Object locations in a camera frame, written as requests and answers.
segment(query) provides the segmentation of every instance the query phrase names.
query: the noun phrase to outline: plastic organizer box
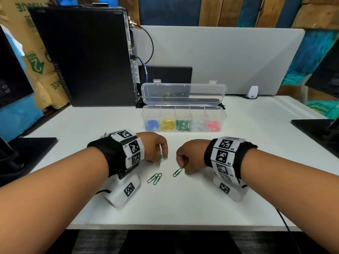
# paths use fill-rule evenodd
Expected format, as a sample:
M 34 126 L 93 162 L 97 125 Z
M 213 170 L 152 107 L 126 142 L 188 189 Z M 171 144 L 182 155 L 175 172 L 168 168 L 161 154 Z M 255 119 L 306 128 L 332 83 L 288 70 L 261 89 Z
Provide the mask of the plastic organizer box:
M 220 132 L 227 115 L 218 105 L 226 89 L 220 84 L 143 84 L 146 131 Z

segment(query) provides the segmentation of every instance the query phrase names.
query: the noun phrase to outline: black computer case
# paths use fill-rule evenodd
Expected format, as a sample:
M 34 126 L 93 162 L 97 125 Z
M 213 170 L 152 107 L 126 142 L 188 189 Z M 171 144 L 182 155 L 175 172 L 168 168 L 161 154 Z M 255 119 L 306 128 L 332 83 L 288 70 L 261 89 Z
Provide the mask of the black computer case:
M 135 106 L 135 63 L 124 8 L 30 7 L 72 106 Z

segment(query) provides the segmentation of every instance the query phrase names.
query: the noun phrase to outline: black cable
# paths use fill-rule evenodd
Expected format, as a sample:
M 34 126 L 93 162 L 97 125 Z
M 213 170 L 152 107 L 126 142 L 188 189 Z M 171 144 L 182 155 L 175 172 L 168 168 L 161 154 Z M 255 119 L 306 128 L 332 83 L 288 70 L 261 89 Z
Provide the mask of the black cable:
M 99 191 L 99 192 L 97 192 L 96 194 L 98 194 L 98 193 L 100 193 L 100 192 L 107 192 L 107 193 L 111 193 L 112 191 L 110 191 L 110 190 L 101 190 L 101 191 Z
M 281 215 L 281 213 L 280 213 L 279 210 L 277 210 L 277 212 L 278 212 L 279 216 L 281 217 L 282 221 L 284 222 L 284 224 L 285 224 L 285 226 L 286 226 L 286 228 L 287 228 L 287 231 L 290 233 L 290 236 L 292 237 L 292 239 L 293 239 L 295 245 L 297 246 L 297 249 L 298 249 L 299 253 L 302 254 L 301 251 L 300 251 L 300 249 L 299 249 L 299 246 L 298 246 L 296 240 L 294 239 L 294 237 L 293 237 L 293 235 L 292 235 L 292 233 L 291 233 L 291 231 L 290 231 L 288 225 L 287 225 L 286 222 L 285 222 L 285 219 L 282 217 L 282 215 Z
M 153 57 L 153 53 L 154 53 L 154 43 L 153 43 L 152 37 L 150 36 L 150 34 L 147 32 L 146 29 L 144 29 L 144 28 L 143 28 L 142 26 L 140 26 L 140 25 L 137 25 L 137 27 L 138 27 L 138 29 L 143 29 L 143 30 L 146 32 L 146 34 L 148 34 L 148 36 L 150 37 L 150 41 L 152 42 L 152 54 L 151 54 L 150 58 L 148 59 L 148 61 L 145 62 L 145 65 L 146 65 L 146 64 L 152 59 L 152 57 Z

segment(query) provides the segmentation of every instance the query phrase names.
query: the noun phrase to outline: clear plastic lid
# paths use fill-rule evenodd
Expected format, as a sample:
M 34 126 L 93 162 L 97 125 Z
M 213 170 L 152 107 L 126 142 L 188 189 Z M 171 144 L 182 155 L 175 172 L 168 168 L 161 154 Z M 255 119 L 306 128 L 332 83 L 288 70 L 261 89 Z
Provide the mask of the clear plastic lid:
M 145 83 L 141 93 L 146 104 L 219 105 L 227 87 L 220 84 Z

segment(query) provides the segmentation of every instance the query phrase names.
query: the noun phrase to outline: forearm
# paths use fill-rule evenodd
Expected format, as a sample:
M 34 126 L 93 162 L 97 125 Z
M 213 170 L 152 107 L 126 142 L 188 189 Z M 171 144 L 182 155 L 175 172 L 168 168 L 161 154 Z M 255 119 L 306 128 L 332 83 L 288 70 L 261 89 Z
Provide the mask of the forearm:
M 90 147 L 0 188 L 0 253 L 45 252 L 107 177 Z
M 339 176 L 251 149 L 241 177 L 311 238 L 339 252 Z

